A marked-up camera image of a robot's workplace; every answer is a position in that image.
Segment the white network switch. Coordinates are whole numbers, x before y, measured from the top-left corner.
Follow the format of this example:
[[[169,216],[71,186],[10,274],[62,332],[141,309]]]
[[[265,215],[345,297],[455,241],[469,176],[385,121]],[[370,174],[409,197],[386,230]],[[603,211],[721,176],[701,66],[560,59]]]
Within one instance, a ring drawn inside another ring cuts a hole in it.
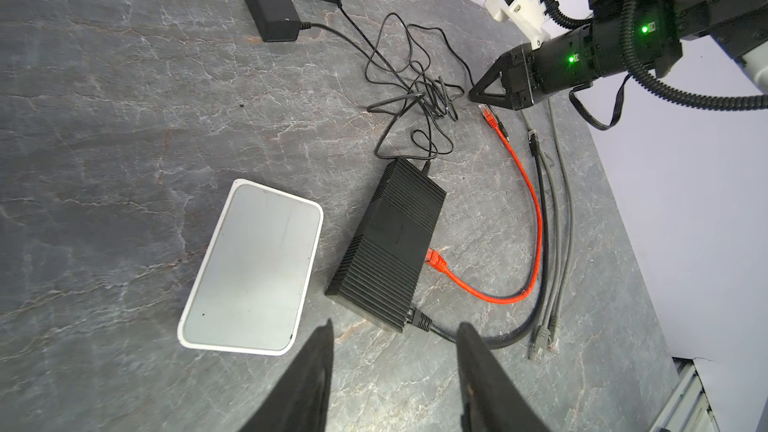
[[[182,312],[179,343],[286,354],[296,340],[323,219],[316,202],[235,180]]]

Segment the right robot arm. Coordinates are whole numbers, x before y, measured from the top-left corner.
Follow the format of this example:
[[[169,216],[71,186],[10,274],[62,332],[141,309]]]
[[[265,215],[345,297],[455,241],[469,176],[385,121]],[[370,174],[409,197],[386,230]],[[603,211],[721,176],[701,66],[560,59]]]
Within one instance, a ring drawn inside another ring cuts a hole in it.
[[[557,0],[486,0],[497,21],[511,20],[526,42],[501,54],[469,91],[469,99],[510,110],[532,107],[567,91],[579,115],[605,130],[578,93],[601,78],[621,75],[652,95],[712,111],[767,106],[767,0],[588,0],[591,14],[576,19]],[[712,37],[753,81],[758,93],[715,96],[665,82],[682,45]]]

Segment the black ribbed network switch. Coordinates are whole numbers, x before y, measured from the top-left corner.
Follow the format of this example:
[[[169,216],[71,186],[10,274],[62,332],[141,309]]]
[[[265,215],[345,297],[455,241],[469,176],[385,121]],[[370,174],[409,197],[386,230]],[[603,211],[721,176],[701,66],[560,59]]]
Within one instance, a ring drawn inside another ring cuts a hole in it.
[[[446,192],[410,161],[385,168],[325,295],[401,333]]]

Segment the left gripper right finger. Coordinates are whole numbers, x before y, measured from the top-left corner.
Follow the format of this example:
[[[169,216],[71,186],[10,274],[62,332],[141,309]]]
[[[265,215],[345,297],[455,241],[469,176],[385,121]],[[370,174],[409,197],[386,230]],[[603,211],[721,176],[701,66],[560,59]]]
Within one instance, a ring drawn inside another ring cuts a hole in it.
[[[471,324],[460,324],[455,344],[463,431],[549,430]]]

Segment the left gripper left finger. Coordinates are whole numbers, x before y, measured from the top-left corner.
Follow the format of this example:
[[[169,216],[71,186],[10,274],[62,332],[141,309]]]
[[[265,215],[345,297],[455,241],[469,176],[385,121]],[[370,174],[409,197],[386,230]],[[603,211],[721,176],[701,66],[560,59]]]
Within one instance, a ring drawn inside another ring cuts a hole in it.
[[[317,327],[240,431],[325,431],[331,396],[334,330]]]

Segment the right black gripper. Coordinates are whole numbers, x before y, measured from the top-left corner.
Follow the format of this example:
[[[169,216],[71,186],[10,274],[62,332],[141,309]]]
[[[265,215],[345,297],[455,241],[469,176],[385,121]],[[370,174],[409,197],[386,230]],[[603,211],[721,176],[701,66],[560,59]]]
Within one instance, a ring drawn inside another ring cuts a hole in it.
[[[502,93],[488,89],[498,82]],[[522,110],[533,107],[540,98],[533,75],[533,50],[521,44],[501,54],[468,93],[472,102],[504,102],[503,107]]]

